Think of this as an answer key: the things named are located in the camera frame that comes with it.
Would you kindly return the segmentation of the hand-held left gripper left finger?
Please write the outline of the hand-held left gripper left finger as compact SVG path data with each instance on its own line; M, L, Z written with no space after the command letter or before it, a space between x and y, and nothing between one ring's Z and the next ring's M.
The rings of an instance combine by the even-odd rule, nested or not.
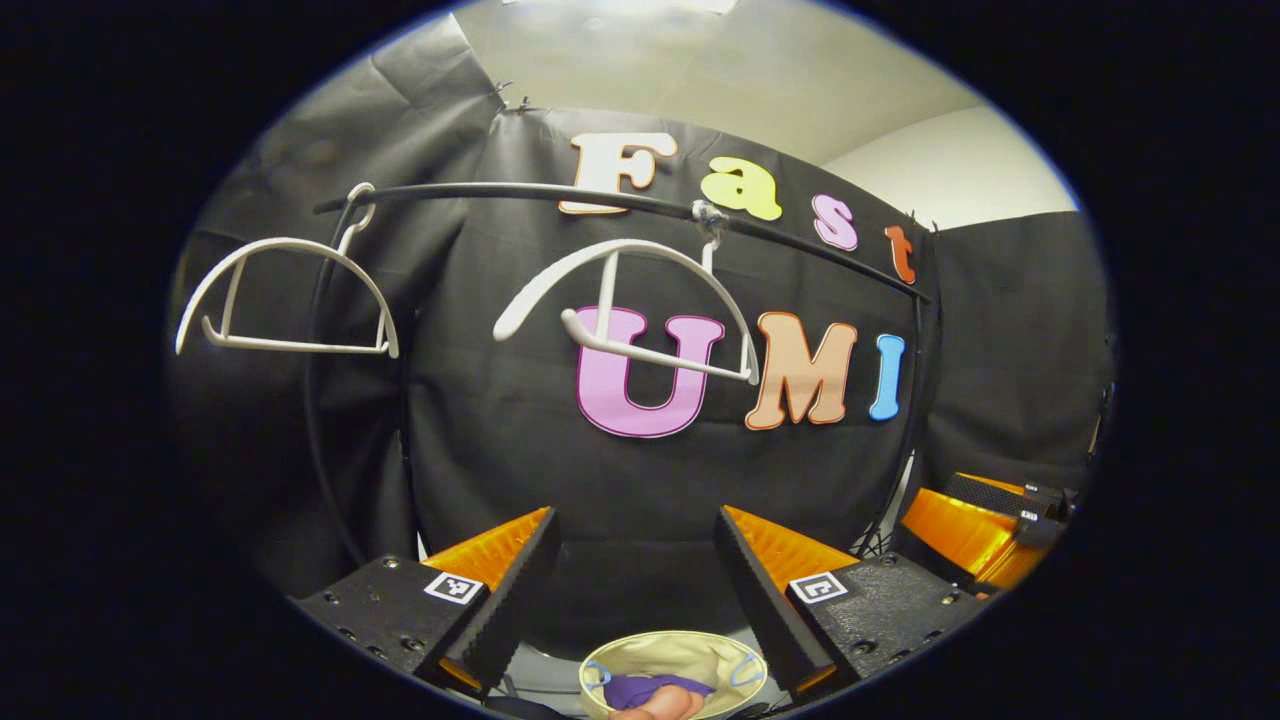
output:
M375 557L294 601L378 662L472 698L502 682L561 550L541 507L424 560Z

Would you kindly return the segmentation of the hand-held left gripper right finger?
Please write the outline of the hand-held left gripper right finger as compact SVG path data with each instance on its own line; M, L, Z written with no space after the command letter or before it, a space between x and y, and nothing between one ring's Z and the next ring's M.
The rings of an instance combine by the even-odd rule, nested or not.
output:
M896 669L986 607L900 553L855 559L728 505L713 542L773 678L795 700Z

